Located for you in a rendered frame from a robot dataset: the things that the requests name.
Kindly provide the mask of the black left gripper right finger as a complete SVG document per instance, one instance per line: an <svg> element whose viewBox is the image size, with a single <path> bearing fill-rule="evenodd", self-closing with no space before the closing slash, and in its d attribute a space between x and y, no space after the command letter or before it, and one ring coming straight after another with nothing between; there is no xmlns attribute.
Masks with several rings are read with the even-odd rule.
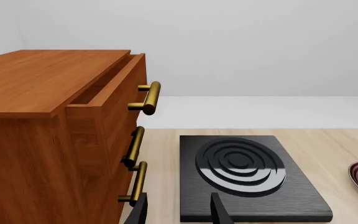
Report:
<svg viewBox="0 0 358 224"><path fill-rule="evenodd" d="M234 224L216 192L211 194L210 210L213 224Z"/></svg>

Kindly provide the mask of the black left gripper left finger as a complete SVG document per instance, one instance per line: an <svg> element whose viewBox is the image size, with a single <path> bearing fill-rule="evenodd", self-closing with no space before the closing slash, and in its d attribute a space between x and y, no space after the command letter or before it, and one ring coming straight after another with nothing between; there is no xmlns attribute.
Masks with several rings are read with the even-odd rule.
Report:
<svg viewBox="0 0 358 224"><path fill-rule="evenodd" d="M147 194L141 193L134 208L125 220L124 224L145 224L147 218L148 200Z"/></svg>

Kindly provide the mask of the open wooden drawer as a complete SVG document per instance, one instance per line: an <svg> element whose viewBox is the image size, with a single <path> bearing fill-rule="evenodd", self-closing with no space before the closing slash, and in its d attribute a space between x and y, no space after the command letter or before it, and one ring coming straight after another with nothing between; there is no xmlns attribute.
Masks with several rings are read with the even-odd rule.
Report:
<svg viewBox="0 0 358 224"><path fill-rule="evenodd" d="M145 54L128 55L69 104L65 112L75 149L110 152L128 145L138 112L127 105L144 99L137 87L146 82Z"/></svg>

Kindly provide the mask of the closed wooden drawer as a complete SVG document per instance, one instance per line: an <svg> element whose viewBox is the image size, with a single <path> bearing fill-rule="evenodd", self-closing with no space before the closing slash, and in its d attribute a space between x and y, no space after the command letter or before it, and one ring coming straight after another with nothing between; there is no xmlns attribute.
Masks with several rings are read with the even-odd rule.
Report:
<svg viewBox="0 0 358 224"><path fill-rule="evenodd" d="M72 128L70 137L81 177L93 179L106 173L113 175L128 151L136 127L130 125L112 131L94 126Z"/></svg>
<svg viewBox="0 0 358 224"><path fill-rule="evenodd" d="M127 195L132 175L133 171L129 171L124 164L119 164L109 187L104 224L119 224L124 203L119 202L118 197Z"/></svg>

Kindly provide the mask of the wooden cabinet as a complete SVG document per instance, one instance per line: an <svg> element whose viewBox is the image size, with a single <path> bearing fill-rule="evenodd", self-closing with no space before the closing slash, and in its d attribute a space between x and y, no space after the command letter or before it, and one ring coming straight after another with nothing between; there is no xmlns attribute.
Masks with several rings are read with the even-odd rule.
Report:
<svg viewBox="0 0 358 224"><path fill-rule="evenodd" d="M104 224L114 174L81 177L65 108L128 55L0 55L0 224Z"/></svg>

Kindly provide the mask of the flat black stove plate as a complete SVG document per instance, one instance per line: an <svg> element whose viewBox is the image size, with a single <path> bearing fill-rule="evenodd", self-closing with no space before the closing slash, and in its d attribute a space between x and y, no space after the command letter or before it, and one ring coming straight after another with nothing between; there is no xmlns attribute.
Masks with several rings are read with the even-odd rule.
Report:
<svg viewBox="0 0 358 224"><path fill-rule="evenodd" d="M333 219L275 136L180 136L181 222L210 222L211 194L234 222Z"/></svg>

